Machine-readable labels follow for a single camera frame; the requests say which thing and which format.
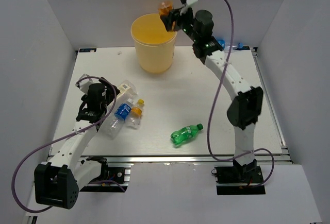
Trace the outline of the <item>clear bottle beige label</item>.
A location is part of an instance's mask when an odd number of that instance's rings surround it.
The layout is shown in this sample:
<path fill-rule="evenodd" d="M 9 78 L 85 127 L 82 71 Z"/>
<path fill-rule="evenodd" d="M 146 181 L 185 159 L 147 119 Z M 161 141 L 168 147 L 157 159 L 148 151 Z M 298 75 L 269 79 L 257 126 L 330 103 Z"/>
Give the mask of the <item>clear bottle beige label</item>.
<path fill-rule="evenodd" d="M 120 92 L 117 95 L 117 100 L 114 106 L 115 108 L 118 108 L 128 99 L 135 99 L 138 95 L 136 87 L 128 80 L 124 80 L 117 88 Z"/>

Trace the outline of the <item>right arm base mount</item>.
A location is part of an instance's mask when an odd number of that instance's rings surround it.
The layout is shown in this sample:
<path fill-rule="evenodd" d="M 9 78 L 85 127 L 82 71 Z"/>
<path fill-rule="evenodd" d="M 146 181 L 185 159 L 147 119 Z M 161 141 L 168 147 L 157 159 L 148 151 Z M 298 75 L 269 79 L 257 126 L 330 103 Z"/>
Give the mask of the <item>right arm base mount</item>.
<path fill-rule="evenodd" d="M 211 174 L 216 178 L 216 189 L 218 196 L 238 196 L 238 195 L 265 195 L 266 190 L 263 185 L 263 175 L 260 166 L 244 176 L 243 179 L 234 173 L 234 167 L 215 167 Z"/>

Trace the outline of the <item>clear bottle blue label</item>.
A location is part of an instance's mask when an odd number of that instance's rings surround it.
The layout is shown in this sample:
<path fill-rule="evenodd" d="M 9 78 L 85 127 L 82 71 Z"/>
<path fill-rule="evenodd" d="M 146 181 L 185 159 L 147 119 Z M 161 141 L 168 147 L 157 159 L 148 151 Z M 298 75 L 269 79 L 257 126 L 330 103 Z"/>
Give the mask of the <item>clear bottle blue label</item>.
<path fill-rule="evenodd" d="M 101 125 L 100 132 L 114 139 L 122 129 L 132 107 L 133 100 L 131 98 L 120 104 L 116 111 L 106 118 Z"/>

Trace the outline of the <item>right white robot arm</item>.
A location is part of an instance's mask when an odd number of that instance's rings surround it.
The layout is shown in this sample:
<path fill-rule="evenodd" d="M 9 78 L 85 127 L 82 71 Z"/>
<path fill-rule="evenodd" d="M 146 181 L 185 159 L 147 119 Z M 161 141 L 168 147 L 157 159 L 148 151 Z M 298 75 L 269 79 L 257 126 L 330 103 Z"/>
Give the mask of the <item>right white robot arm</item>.
<path fill-rule="evenodd" d="M 233 177 L 245 182 L 256 169 L 254 131 L 261 114 L 263 90 L 251 86 L 230 64 L 228 55 L 212 35 L 212 14 L 207 10 L 193 13 L 191 8 L 159 8 L 166 31 L 182 30 L 193 41 L 193 52 L 227 90 L 232 103 L 227 118 L 234 127 L 235 153 Z"/>

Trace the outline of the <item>orange juice bottle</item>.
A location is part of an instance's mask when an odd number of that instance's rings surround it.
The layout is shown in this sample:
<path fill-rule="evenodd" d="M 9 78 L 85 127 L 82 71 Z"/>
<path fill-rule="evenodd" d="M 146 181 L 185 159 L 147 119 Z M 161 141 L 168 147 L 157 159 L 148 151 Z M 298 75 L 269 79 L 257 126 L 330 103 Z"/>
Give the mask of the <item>orange juice bottle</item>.
<path fill-rule="evenodd" d="M 158 5 L 158 13 L 161 18 L 167 17 L 173 9 L 173 2 L 170 0 L 163 1 Z"/>

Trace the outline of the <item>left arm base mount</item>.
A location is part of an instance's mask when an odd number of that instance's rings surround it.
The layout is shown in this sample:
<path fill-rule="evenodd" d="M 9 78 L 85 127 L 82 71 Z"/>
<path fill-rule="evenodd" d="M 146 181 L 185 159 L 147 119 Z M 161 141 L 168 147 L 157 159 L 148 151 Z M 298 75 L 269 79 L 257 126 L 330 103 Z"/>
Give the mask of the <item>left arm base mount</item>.
<path fill-rule="evenodd" d="M 100 156 L 92 156 L 82 158 L 78 162 L 78 168 L 86 164 L 87 162 L 98 162 L 101 163 L 101 175 L 92 180 L 92 182 L 102 181 L 102 180 L 111 180 L 115 183 L 101 183 L 101 184 L 88 184 L 83 187 L 81 192 L 93 192 L 93 193 L 123 193 L 120 185 L 124 190 L 128 188 L 128 176 L 129 176 L 129 167 L 124 166 L 123 164 L 110 163 L 107 158 Z"/>

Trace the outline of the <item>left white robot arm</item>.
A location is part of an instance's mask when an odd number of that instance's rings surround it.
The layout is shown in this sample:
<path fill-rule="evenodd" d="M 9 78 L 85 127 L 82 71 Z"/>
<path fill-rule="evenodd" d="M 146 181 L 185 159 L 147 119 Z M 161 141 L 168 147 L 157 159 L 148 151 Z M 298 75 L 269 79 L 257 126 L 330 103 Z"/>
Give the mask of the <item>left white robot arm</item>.
<path fill-rule="evenodd" d="M 104 182 L 109 169 L 106 159 L 89 157 L 78 161 L 113 110 L 120 91 L 105 78 L 82 76 L 76 86 L 84 93 L 71 137 L 64 140 L 58 152 L 34 171 L 35 200 L 38 204 L 71 209 L 79 191 L 92 181 Z"/>

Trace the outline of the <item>blue capped water bottle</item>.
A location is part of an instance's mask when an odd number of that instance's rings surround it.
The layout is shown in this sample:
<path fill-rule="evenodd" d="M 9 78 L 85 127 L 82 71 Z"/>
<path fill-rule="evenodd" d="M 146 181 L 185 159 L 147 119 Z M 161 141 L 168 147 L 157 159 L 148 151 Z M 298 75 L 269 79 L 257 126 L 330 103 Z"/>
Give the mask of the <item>blue capped water bottle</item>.
<path fill-rule="evenodd" d="M 231 49 L 232 53 L 236 51 L 241 51 L 243 50 L 243 44 L 238 43 L 236 45 L 230 45 L 230 42 L 226 42 L 223 39 L 217 39 L 217 42 L 222 46 L 223 50 L 228 53 L 229 50 Z"/>

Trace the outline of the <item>clear bottle yellow cap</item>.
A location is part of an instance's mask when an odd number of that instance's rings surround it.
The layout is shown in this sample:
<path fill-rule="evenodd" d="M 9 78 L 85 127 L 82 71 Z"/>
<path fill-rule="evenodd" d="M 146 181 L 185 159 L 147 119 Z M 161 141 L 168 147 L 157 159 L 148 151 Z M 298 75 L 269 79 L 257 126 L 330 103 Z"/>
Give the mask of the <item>clear bottle yellow cap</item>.
<path fill-rule="evenodd" d="M 143 109 L 144 109 L 144 100 L 138 99 L 137 102 L 133 105 L 133 107 L 126 119 L 126 125 L 129 128 L 134 128 L 134 129 L 139 128 Z"/>

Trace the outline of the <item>green soda bottle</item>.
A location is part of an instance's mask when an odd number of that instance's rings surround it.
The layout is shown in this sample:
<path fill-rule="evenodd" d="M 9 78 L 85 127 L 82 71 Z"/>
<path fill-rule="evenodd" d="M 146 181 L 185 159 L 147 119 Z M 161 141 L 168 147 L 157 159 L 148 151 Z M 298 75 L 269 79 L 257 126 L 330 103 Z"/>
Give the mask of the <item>green soda bottle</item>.
<path fill-rule="evenodd" d="M 179 147 L 186 142 L 195 139 L 196 136 L 204 129 L 202 124 L 190 125 L 174 131 L 170 135 L 170 139 L 175 147 Z"/>

